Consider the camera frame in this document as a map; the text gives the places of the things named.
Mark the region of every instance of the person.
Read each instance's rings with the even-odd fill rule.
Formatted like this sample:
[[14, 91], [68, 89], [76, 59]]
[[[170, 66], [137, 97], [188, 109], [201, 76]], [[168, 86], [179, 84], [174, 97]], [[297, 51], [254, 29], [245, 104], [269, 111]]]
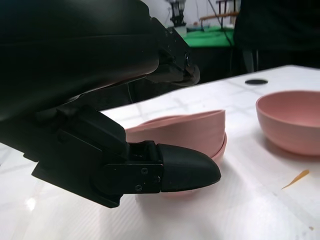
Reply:
[[233, 37], [248, 72], [320, 68], [320, 1], [242, 0]]

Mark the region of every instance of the white table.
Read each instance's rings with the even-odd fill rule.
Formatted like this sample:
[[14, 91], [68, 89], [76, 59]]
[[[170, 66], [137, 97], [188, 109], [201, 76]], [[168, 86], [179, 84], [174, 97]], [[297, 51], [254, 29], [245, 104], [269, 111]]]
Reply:
[[[269, 83], [246, 85], [251, 78]], [[32, 177], [34, 162], [0, 146], [0, 240], [320, 240], [320, 162], [269, 144], [256, 116], [256, 100], [282, 90], [320, 91], [320, 71], [280, 67], [104, 112], [128, 128], [226, 109], [222, 179], [187, 199], [126, 195], [108, 209]]]

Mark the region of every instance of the cable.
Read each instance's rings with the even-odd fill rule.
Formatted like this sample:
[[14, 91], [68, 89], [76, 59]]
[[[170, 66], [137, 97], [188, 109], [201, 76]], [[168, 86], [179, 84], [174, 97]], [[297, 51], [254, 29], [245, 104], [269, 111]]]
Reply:
[[131, 104], [133, 104], [133, 103], [134, 103], [134, 101], [132, 100], [132, 97], [131, 97], [129, 83], [126, 83], [126, 85], [127, 85], [127, 88], [128, 88], [129, 100], [130, 100]]
[[170, 13], [171, 13], [171, 8], [168, 8], [168, 11], [169, 11], [169, 13], [168, 13], [168, 16], [166, 17], [166, 20], [165, 20], [165, 22], [164, 22], [164, 25], [166, 25], [167, 22], [168, 22], [168, 20], [169, 20]]
[[195, 6], [196, 6], [196, 16], [197, 16], [198, 21], [199, 21], [200, 20], [199, 19], [199, 7], [198, 7], [198, 1], [197, 0], [195, 0]]
[[218, 17], [218, 14], [217, 14], [214, 6], [212, 5], [212, 3], [211, 3], [210, 0], [208, 0], [208, 2], [209, 2], [210, 6], [211, 6], [211, 8], [212, 8], [212, 10], [213, 10], [213, 12], [214, 12], [214, 15], [216, 16], [216, 18], [217, 18], [217, 20], [218, 20], [218, 22], [219, 22], [219, 24], [220, 24], [220, 26], [221, 26], [221, 30], [222, 30], [222, 32], [224, 33], [225, 38], [227, 39], [230, 47], [232, 47], [232, 46], [233, 46], [233, 45], [232, 45], [232, 42], [231, 42], [230, 38], [228, 37], [228, 35], [227, 35], [227, 33], [226, 33], [226, 30], [225, 30], [224, 27], [222, 26], [222, 23], [221, 23], [221, 21], [220, 21], [220, 18]]

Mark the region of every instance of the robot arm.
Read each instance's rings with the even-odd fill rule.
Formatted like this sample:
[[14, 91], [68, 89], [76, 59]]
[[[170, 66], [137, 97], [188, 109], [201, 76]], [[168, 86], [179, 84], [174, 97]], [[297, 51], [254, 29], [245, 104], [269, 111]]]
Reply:
[[217, 165], [200, 152], [128, 143], [107, 116], [65, 104], [141, 78], [183, 86], [199, 81], [187, 44], [150, 18], [144, 3], [12, 0], [0, 3], [0, 16], [0, 142], [37, 162], [33, 176], [109, 208], [123, 194], [220, 180]]

